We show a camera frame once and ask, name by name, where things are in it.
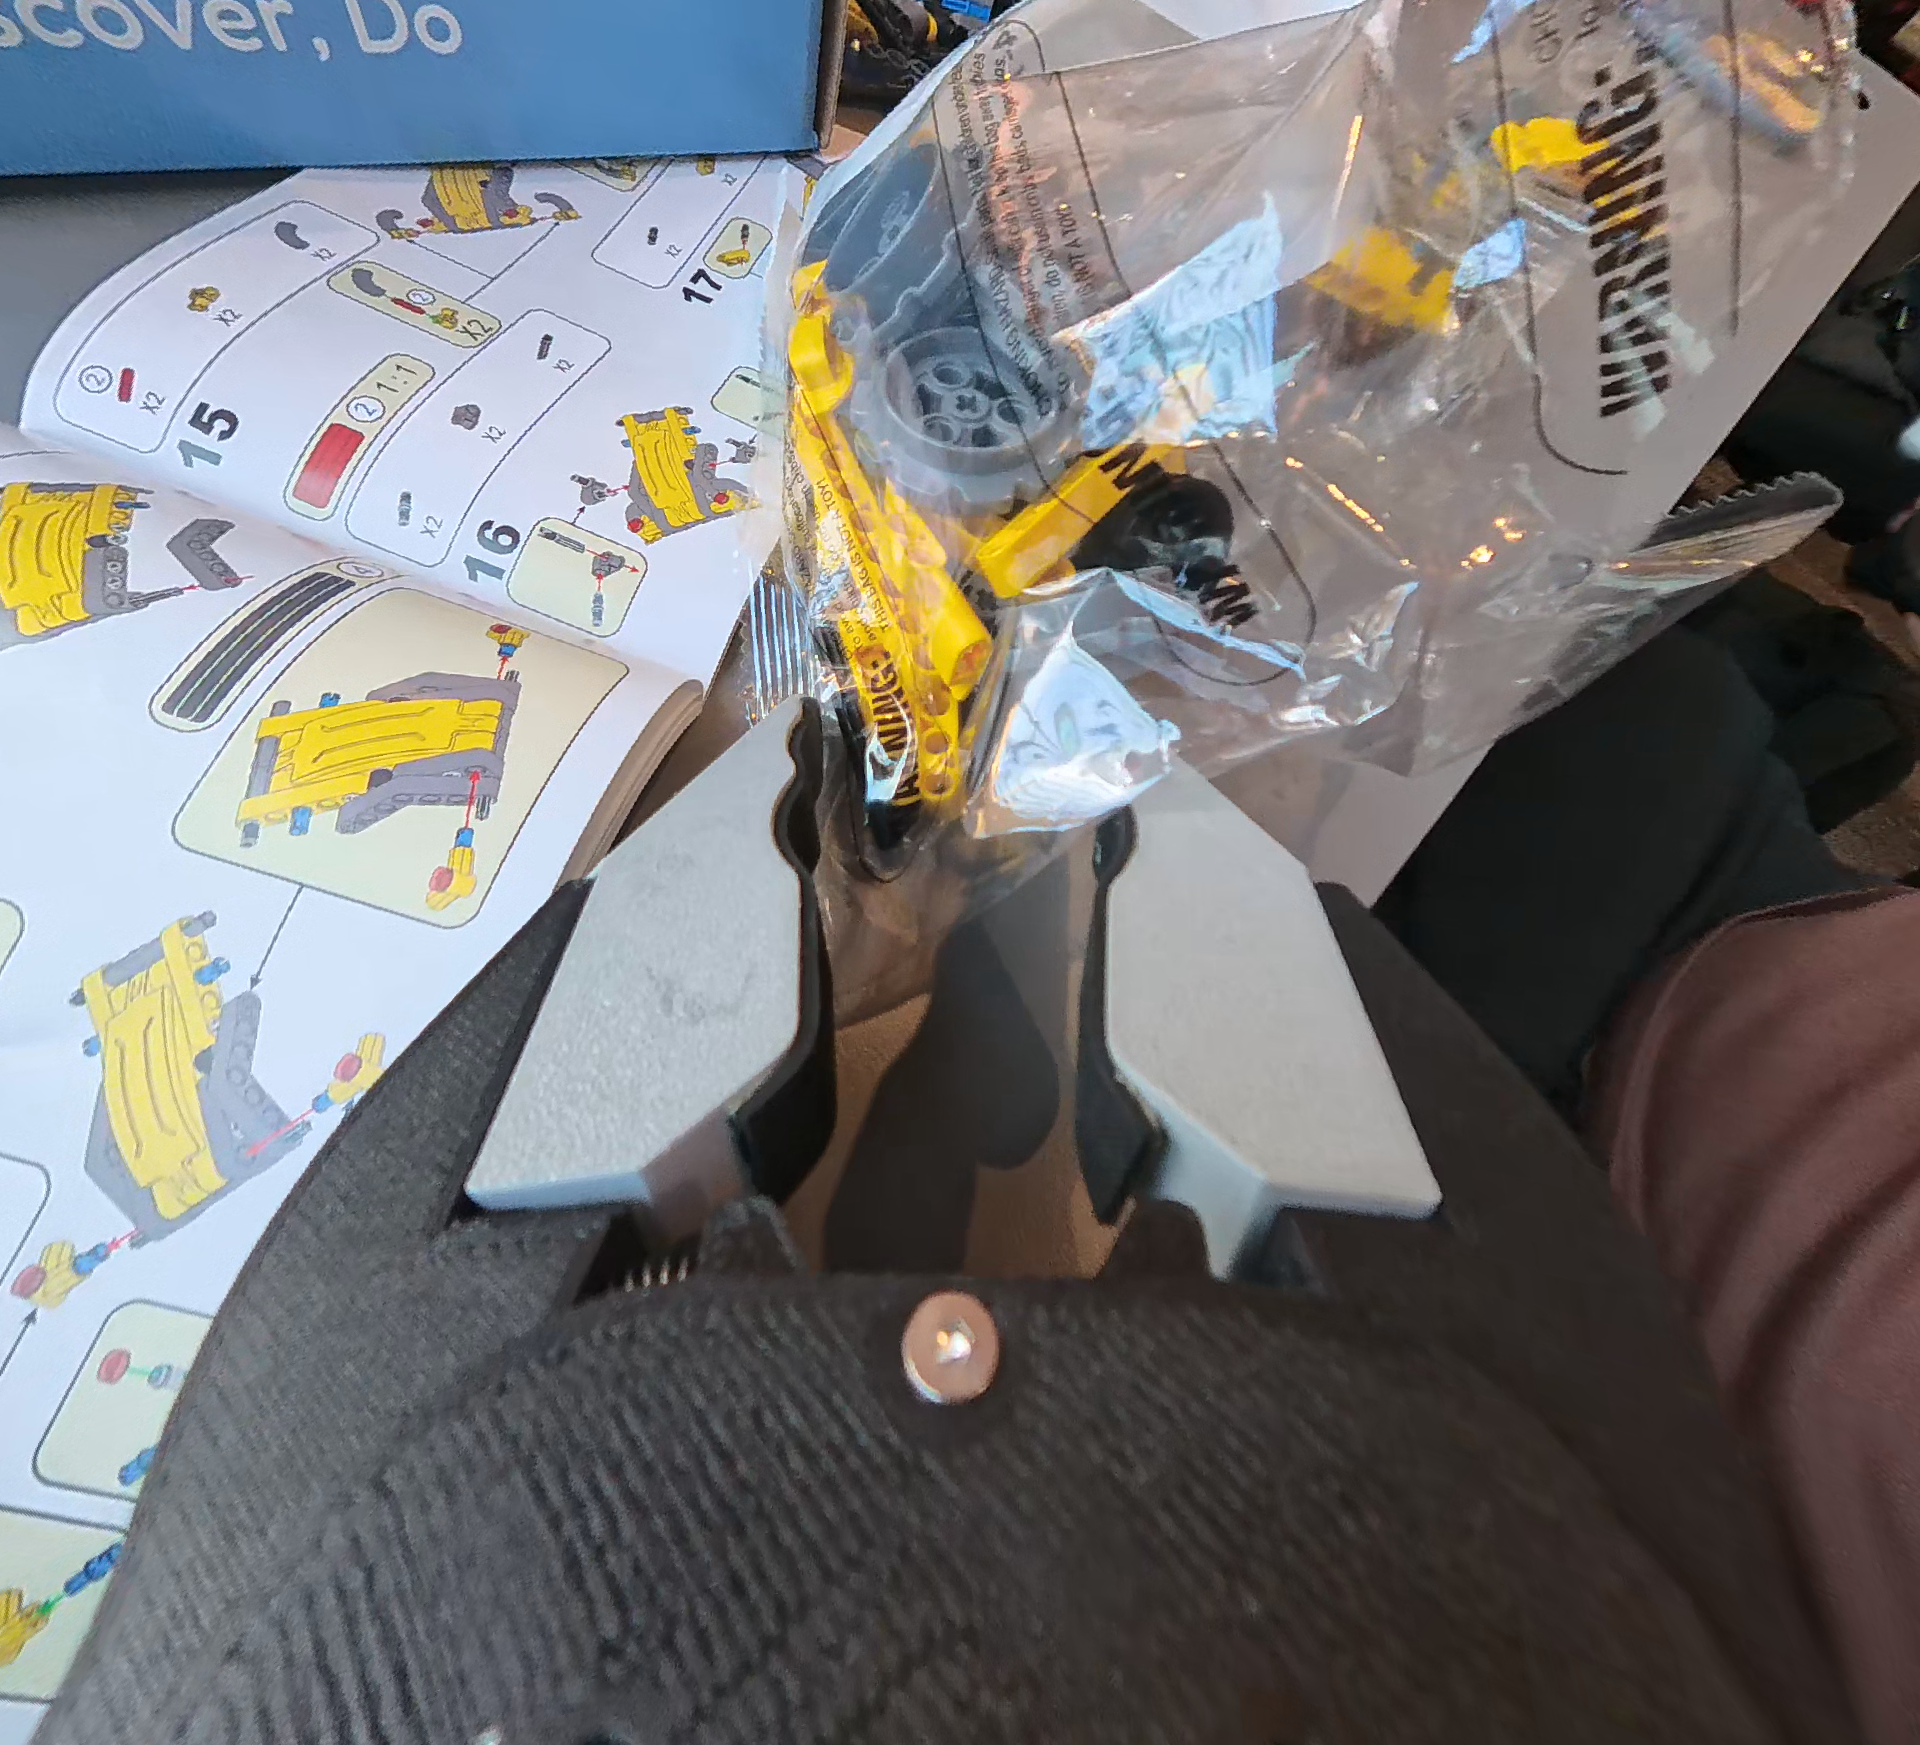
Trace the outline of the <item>black backpack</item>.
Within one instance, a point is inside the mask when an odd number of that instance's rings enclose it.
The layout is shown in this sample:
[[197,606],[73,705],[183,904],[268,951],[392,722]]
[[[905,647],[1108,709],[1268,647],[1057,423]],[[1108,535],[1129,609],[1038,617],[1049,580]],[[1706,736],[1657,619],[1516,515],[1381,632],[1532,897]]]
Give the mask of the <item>black backpack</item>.
[[1847,580],[1917,619],[1917,197],[1819,309],[1732,425],[1720,457],[1743,483],[1816,472],[1841,503],[1824,530]]

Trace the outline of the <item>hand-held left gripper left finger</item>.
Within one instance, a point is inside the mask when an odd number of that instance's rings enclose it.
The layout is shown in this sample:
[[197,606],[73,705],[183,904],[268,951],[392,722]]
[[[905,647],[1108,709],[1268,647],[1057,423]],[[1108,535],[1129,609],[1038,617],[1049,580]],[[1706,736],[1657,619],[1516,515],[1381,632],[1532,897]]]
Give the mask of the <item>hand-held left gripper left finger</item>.
[[702,1228],[804,1183],[837,1129],[819,785],[818,711],[779,709],[587,872],[475,1208]]

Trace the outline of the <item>clear bag of wheel parts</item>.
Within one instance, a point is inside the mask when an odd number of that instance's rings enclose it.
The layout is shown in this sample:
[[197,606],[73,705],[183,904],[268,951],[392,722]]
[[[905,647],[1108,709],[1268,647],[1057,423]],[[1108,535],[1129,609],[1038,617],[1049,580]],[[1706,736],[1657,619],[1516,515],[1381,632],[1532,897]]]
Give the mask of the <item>clear bag of wheel parts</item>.
[[1417,772],[1841,508],[1662,457],[1837,224],[1853,0],[1011,17],[768,309],[850,871],[987,879],[1178,764]]

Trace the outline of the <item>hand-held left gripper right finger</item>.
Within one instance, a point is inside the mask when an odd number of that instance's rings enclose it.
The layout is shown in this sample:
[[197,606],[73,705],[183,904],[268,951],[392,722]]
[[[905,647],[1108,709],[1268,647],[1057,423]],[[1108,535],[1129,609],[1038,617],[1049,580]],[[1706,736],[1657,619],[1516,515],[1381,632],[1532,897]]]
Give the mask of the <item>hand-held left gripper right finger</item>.
[[1098,829],[1077,1150],[1102,1224],[1182,1206],[1216,1273],[1285,1210],[1443,1206],[1309,871],[1186,764]]

